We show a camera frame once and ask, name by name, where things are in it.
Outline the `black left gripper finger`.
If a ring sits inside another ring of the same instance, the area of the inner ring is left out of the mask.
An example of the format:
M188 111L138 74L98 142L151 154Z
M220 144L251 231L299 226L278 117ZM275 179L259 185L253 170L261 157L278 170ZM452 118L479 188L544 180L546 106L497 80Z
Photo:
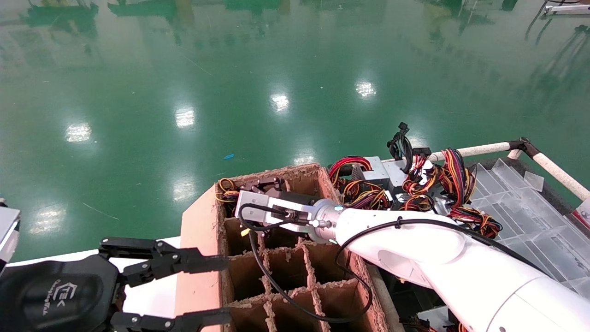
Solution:
M229 308L184 313L173 319L116 312L110 325L114 332L200 332L206 326L229 324Z
M102 240L99 254L106 259L139 259L122 271L122 280L131 287L147 284L177 273L210 273L229 267L223 255L206 256L198 248L175 248L164 240L108 237Z

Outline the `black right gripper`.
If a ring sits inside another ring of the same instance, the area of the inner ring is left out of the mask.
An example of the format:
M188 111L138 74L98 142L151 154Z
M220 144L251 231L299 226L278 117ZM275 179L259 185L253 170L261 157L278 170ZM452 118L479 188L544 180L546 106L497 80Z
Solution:
M278 177L259 178L253 184L240 186L240 191L248 191L257 194L266 194L269 187L282 189L283 179ZM308 194L301 194L292 191L278 191L277 198L284 201L295 202L296 204L314 206L321 198Z

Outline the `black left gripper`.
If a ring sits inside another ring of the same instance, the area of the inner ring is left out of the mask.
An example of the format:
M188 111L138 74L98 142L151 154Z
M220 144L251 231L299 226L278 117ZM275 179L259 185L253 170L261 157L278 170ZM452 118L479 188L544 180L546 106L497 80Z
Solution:
M108 332L125 300L118 268L101 255L7 267L0 291L3 332Z

